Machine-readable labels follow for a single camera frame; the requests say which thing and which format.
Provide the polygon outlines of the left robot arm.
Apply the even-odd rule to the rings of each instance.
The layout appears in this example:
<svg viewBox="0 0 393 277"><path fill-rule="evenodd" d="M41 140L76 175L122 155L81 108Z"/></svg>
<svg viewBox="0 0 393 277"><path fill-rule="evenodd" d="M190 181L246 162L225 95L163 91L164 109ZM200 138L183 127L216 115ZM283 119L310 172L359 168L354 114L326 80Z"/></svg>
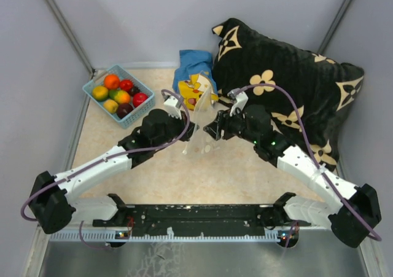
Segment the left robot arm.
<svg viewBox="0 0 393 277"><path fill-rule="evenodd" d="M80 195L105 179L132 170L175 142L188 141L194 127L186 112L177 119L163 109L153 109L140 126L92 161L56 175L48 171L37 175L28 206L48 235L59 232L72 220L124 224L128 211L111 196L87 200L88 209L83 211Z"/></svg>

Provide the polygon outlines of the red toy apple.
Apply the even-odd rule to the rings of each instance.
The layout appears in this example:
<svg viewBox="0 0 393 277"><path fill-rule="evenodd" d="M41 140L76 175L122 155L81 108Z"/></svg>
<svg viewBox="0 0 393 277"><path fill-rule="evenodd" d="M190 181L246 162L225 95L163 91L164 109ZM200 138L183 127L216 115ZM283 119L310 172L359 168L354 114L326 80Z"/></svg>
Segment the red toy apple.
<svg viewBox="0 0 393 277"><path fill-rule="evenodd" d="M142 105L149 97L144 93L136 93L132 98L132 104L134 107Z"/></svg>

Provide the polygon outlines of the clear dotted zip top bag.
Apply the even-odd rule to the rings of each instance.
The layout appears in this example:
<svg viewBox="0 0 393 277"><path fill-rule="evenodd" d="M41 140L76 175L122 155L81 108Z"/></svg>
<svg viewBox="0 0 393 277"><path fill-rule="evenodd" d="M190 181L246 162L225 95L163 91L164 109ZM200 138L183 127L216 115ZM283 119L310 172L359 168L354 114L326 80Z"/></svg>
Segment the clear dotted zip top bag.
<svg viewBox="0 0 393 277"><path fill-rule="evenodd" d="M190 158L199 158L218 148L217 142L204 132L203 128L216 116L214 105L219 96L214 90L213 82L204 72L192 74L189 80L179 82L179 91L184 97L187 109L192 112L191 120L194 123L192 136L183 154Z"/></svg>

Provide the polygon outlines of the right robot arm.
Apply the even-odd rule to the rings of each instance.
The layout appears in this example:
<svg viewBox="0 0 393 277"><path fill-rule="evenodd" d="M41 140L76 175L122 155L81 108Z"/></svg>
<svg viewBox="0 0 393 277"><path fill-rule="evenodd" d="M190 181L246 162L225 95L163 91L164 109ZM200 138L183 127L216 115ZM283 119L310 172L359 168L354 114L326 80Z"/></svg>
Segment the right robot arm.
<svg viewBox="0 0 393 277"><path fill-rule="evenodd" d="M381 222L378 195L372 186L359 187L316 166L299 146L273 129L263 106L220 110L203 129L216 141L236 136L253 143L262 160L291 174L321 197L321 201L314 201L285 193L275 203L274 218L279 224L298 220L324 227L345 245L357 248L369 235L368 229Z"/></svg>

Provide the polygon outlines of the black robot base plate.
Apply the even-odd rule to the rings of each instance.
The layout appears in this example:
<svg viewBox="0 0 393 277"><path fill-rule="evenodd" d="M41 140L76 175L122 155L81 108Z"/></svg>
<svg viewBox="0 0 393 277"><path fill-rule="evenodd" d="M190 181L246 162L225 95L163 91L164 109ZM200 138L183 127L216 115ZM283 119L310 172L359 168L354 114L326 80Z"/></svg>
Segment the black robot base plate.
<svg viewBox="0 0 393 277"><path fill-rule="evenodd" d="M131 228L133 236L264 236L292 221L277 205L128 205L94 227Z"/></svg>

